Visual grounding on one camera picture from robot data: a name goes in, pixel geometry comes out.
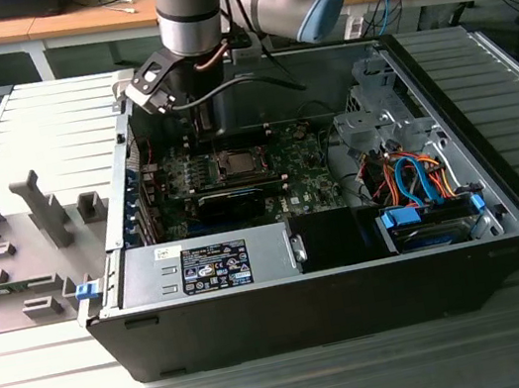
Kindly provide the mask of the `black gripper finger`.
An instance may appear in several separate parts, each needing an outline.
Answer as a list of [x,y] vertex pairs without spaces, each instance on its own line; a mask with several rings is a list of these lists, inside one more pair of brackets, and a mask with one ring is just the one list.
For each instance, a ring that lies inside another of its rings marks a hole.
[[216,134],[219,130],[219,127],[218,127],[218,122],[216,121],[214,105],[213,104],[204,105],[203,111],[204,111],[204,116],[205,116],[207,132],[211,133],[211,134]]
[[203,111],[200,106],[197,106],[193,109],[193,117],[195,123],[195,129],[197,129],[198,136],[204,136],[206,134],[206,122],[205,117],[203,116]]

